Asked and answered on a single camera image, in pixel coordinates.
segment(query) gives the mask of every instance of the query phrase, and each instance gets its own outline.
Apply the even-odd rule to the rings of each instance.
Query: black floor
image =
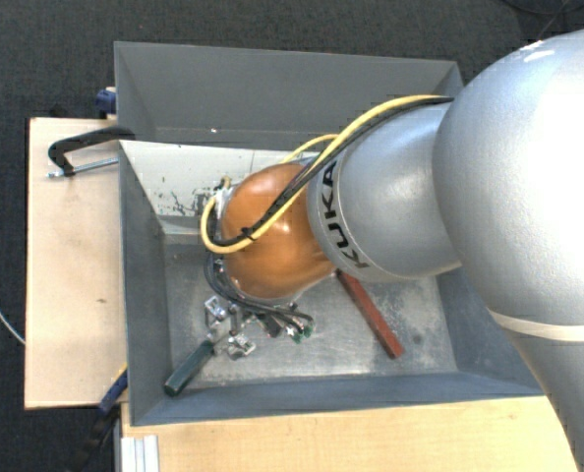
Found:
[[[30,116],[96,117],[114,40],[328,51],[459,64],[465,82],[538,37],[584,28],[584,0],[0,0],[0,306],[23,332]],[[23,409],[24,351],[0,325],[0,471],[58,471],[91,409]],[[89,470],[110,470],[105,450]]]

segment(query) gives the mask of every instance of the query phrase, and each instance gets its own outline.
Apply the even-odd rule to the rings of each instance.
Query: wooden table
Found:
[[[117,167],[45,177],[52,142],[107,124],[30,121],[26,409],[97,403],[126,358]],[[154,427],[124,410],[122,433],[158,435],[162,472],[576,470],[544,396]]]

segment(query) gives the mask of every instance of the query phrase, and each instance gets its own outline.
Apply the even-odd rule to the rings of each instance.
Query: metal part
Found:
[[[117,157],[110,157],[108,159],[102,159],[96,162],[90,162],[89,164],[81,164],[80,166],[74,166],[72,168],[72,174],[80,173],[82,171],[90,171],[92,169],[103,168],[104,166],[110,166],[111,164],[117,164],[119,159]],[[64,177],[65,171],[50,171],[47,173],[47,178]]]
[[[232,360],[248,357],[255,351],[256,345],[245,334],[232,335],[228,339],[226,352]]]
[[[584,30],[510,54],[460,93],[434,183],[469,279],[584,470]]]
[[[362,281],[418,279],[458,267],[438,212],[432,152],[449,103],[399,115],[342,152],[308,186],[312,230]]]
[[[220,304],[216,295],[204,301],[204,322],[207,328],[218,328],[228,316],[227,310]]]

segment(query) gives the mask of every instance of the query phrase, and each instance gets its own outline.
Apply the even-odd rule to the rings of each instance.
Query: gray box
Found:
[[[405,348],[396,360],[328,279],[299,301],[318,323],[311,338],[297,345],[251,325],[254,354],[215,357],[181,396],[165,395],[167,377],[204,338],[212,292],[197,213],[221,174],[241,179],[387,99],[455,95],[462,83],[443,61],[133,43],[117,43],[115,55],[120,125],[169,143],[120,149],[134,425],[541,393],[457,270],[366,285]]]

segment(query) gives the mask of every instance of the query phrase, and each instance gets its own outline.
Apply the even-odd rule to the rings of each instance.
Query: metal clamp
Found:
[[[90,133],[84,133],[83,135],[77,135],[75,137],[66,138],[64,140],[59,140],[54,142],[47,155],[52,160],[56,166],[60,168],[60,171],[54,171],[47,174],[49,178],[54,177],[72,177],[76,173],[81,171],[88,171],[90,169],[100,168],[103,166],[108,166],[109,164],[114,164],[117,162],[117,158],[102,159],[98,162],[92,162],[89,164],[83,164],[81,166],[73,166],[67,157],[65,157],[66,152],[72,152],[74,150],[79,150],[81,148],[87,148],[96,146],[99,144],[104,144],[106,142],[111,142],[113,140],[134,140],[135,134],[128,128],[122,126],[110,126],[109,128],[103,128],[97,131],[91,131]]]

